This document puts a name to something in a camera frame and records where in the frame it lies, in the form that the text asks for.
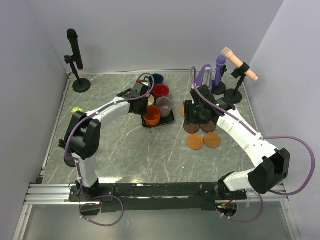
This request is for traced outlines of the light wood coaster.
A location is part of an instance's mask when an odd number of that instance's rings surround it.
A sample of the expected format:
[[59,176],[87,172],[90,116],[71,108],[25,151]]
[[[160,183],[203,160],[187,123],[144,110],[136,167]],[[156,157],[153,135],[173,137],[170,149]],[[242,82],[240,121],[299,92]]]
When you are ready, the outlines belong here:
[[200,150],[204,146],[204,139],[199,134],[191,134],[187,138],[187,145],[193,150]]
[[221,145],[221,137],[214,132],[207,133],[203,140],[204,143],[210,148],[218,148]]

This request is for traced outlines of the woven rattan coaster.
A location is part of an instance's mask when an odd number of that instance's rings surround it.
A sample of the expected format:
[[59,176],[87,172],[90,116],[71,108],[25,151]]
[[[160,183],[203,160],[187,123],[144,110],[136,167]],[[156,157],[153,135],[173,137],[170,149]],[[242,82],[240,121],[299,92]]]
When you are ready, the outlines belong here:
[[184,108],[184,106],[182,106],[182,107],[180,108],[180,114],[181,114],[183,117],[185,117],[185,108]]

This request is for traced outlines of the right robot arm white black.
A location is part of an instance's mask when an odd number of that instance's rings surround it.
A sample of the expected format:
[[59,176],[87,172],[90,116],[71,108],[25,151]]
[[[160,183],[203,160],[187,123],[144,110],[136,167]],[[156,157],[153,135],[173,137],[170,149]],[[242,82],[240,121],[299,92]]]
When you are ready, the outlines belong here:
[[221,177],[218,181],[220,197],[230,199],[241,190],[265,194],[287,178],[291,155],[285,148],[278,149],[265,140],[229,100],[215,99],[207,85],[192,88],[190,94],[192,100],[183,103],[185,124],[214,123],[242,148],[254,166]]

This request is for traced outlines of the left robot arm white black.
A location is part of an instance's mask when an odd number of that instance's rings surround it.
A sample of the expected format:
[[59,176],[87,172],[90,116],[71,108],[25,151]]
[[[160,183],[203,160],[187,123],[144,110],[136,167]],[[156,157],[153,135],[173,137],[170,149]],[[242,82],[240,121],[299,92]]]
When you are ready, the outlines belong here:
[[119,93],[107,104],[88,112],[78,110],[72,115],[64,139],[59,140],[59,147],[64,149],[65,164],[76,168],[76,186],[87,201],[100,195],[95,154],[100,145],[101,129],[130,113],[147,114],[148,96],[152,90],[151,83],[137,81],[133,88]]

